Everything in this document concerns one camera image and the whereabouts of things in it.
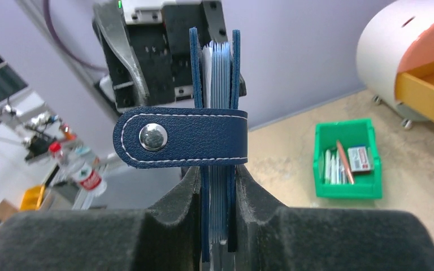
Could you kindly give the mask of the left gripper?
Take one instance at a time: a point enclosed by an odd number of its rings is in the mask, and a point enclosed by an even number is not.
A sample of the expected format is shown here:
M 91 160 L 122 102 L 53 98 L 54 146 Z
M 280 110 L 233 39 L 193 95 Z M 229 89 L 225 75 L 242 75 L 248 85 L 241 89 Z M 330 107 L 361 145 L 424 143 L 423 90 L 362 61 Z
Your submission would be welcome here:
M 104 1 L 93 13 L 118 112 L 192 98 L 190 28 L 201 45 L 228 39 L 221 1 Z

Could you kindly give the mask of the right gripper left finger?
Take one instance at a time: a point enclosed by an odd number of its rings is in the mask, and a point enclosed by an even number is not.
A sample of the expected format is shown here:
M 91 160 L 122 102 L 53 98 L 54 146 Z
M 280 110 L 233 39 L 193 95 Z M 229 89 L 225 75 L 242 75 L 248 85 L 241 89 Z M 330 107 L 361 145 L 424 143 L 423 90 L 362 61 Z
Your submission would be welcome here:
M 146 209 L 28 211 L 0 227 L 0 270 L 198 270 L 201 178 Z

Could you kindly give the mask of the blue leather card holder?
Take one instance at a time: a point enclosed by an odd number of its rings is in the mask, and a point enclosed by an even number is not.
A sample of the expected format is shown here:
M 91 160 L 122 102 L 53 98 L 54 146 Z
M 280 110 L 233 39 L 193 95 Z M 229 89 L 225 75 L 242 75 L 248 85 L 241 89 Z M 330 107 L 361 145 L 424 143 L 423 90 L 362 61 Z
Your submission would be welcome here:
M 131 167 L 199 167 L 202 260 L 214 244 L 235 247 L 236 168 L 248 161 L 248 114 L 240 96 L 239 30 L 201 46 L 189 31 L 194 107 L 137 107 L 114 127 L 117 155 Z

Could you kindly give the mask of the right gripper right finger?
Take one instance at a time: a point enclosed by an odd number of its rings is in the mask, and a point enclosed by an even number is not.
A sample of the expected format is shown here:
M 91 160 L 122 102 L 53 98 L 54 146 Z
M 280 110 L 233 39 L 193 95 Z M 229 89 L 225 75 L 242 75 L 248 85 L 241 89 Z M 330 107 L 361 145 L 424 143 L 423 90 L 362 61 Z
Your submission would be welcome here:
M 413 214 L 292 208 L 236 170 L 237 270 L 434 270 L 434 243 Z

